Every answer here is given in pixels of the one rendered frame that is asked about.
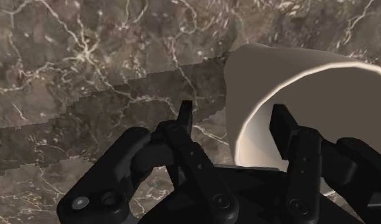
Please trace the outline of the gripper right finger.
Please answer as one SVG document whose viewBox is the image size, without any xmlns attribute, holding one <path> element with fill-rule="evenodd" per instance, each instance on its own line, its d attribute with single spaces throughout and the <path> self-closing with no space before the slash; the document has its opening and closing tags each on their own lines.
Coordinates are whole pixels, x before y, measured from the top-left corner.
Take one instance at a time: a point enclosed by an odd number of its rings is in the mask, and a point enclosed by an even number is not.
<svg viewBox="0 0 381 224">
<path fill-rule="evenodd" d="M 285 220 L 318 224 L 320 182 L 325 181 L 365 224 L 381 224 L 381 154 L 353 137 L 329 142 L 318 130 L 298 125 L 283 104 L 273 106 L 269 130 L 289 163 Z"/>
</svg>

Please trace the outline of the beige cup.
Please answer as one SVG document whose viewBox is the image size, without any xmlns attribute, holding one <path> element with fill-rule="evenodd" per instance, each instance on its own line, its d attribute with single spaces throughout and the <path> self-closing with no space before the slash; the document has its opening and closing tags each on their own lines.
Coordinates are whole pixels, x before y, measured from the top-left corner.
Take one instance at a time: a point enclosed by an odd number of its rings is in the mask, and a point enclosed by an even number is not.
<svg viewBox="0 0 381 224">
<path fill-rule="evenodd" d="M 371 147 L 358 170 L 381 185 L 381 67 L 336 53 L 243 45 L 224 66 L 227 138 L 236 165 L 286 172 L 270 132 L 276 104 L 295 121 L 335 143 L 350 138 Z"/>
</svg>

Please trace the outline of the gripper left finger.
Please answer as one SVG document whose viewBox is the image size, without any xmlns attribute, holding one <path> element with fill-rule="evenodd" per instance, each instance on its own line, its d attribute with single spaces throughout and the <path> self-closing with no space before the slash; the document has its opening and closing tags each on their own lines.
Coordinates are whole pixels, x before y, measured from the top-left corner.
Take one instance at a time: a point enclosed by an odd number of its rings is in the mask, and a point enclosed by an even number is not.
<svg viewBox="0 0 381 224">
<path fill-rule="evenodd" d="M 191 139 L 192 102 L 183 101 L 176 120 L 163 121 L 154 132 L 127 129 L 81 177 L 57 206 L 61 224 L 135 224 L 129 202 L 156 167 L 166 166 L 176 195 L 159 207 L 164 218 L 182 223 L 235 224 L 239 203 L 202 147 Z"/>
</svg>

